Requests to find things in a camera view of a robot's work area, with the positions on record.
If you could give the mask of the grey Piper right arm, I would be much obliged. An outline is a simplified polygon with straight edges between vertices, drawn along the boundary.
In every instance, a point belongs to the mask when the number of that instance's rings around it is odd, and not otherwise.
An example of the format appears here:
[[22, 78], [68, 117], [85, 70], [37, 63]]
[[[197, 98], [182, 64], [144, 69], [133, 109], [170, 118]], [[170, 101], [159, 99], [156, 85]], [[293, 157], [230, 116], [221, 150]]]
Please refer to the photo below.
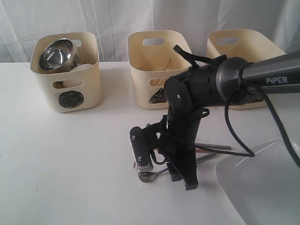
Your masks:
[[164, 156], [172, 181], [183, 180], [186, 190], [196, 189], [195, 137], [209, 108], [222, 106], [231, 133], [229, 107], [243, 105], [261, 96], [281, 133], [287, 151], [298, 165], [300, 159], [292, 148], [287, 132], [268, 95], [300, 91], [300, 54], [284, 54], [260, 62], [225, 55], [214, 59], [183, 53], [190, 68], [171, 76], [151, 103], [168, 102], [168, 114], [158, 123], [142, 130], [143, 151], [153, 157], [154, 149]]

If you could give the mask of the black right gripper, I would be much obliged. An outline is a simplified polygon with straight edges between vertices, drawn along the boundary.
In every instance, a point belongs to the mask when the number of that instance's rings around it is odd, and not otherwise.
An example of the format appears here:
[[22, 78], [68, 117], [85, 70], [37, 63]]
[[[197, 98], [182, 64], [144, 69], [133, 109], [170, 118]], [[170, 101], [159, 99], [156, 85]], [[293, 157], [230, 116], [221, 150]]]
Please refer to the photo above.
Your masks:
[[[203, 108], [196, 108], [188, 113], [168, 108], [160, 122], [146, 126], [147, 153], [150, 159], [156, 159], [154, 149], [166, 159], [167, 169], [172, 182], [182, 180], [185, 190], [198, 187], [195, 162], [195, 139], [203, 117]], [[170, 159], [178, 160], [178, 169]]]

